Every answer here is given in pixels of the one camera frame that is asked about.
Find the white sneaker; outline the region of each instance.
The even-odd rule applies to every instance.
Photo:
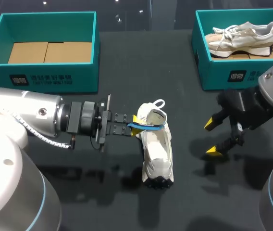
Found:
[[[144,103],[140,106],[137,117],[147,124],[162,125],[157,131],[143,131],[136,135],[142,140],[144,148],[143,182],[153,188],[169,188],[174,182],[171,132],[167,124],[167,115],[162,108],[164,100]]]
[[[214,33],[205,36],[209,52],[228,57],[236,51],[269,56],[273,45],[273,22],[256,26],[249,22],[232,25],[226,29],[213,28]]]

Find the black table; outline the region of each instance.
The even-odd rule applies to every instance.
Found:
[[[61,230],[261,230],[258,201],[273,168],[273,119],[248,132],[244,147],[234,148],[228,161],[203,160],[230,127],[224,122],[210,133],[203,129],[219,110],[218,92],[201,89],[191,31],[104,32],[100,38],[98,94],[64,95],[64,100],[97,102],[111,93],[113,112],[133,114],[142,103],[164,99],[174,185],[156,191],[141,184],[137,138],[110,136],[99,153],[89,137],[78,136],[72,152],[30,137],[28,154],[49,172],[62,202]]]

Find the teal box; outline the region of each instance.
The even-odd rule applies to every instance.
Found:
[[[15,42],[92,42],[88,63],[8,64]],[[96,12],[4,13],[0,17],[0,87],[37,92],[97,92]]]
[[[205,40],[212,28],[225,29],[249,21],[265,25],[273,21],[273,9],[201,10],[196,11],[192,33],[192,48],[204,90],[244,89],[257,85],[258,77],[273,66],[273,59],[213,60]],[[229,77],[241,79],[230,82]]]

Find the blue strap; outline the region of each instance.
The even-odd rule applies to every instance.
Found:
[[[140,129],[140,130],[157,131],[157,130],[161,130],[163,128],[163,125],[158,126],[158,127],[152,127],[152,126],[137,125],[137,124],[134,124],[134,123],[129,123],[129,124],[127,124],[127,127],[137,128],[137,129]]]

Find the cardboard bottom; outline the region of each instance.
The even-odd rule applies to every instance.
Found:
[[[8,63],[88,63],[91,57],[91,42],[18,42]]]
[[[216,57],[216,56],[211,55],[211,59],[212,60],[219,60],[219,61],[236,60],[236,59],[273,59],[273,46],[271,47],[271,49],[272,49],[272,52],[270,53],[269,56],[259,56],[259,55],[249,54],[246,52],[236,51],[236,52],[234,52],[234,54],[230,55],[227,58],[220,58],[220,57]]]

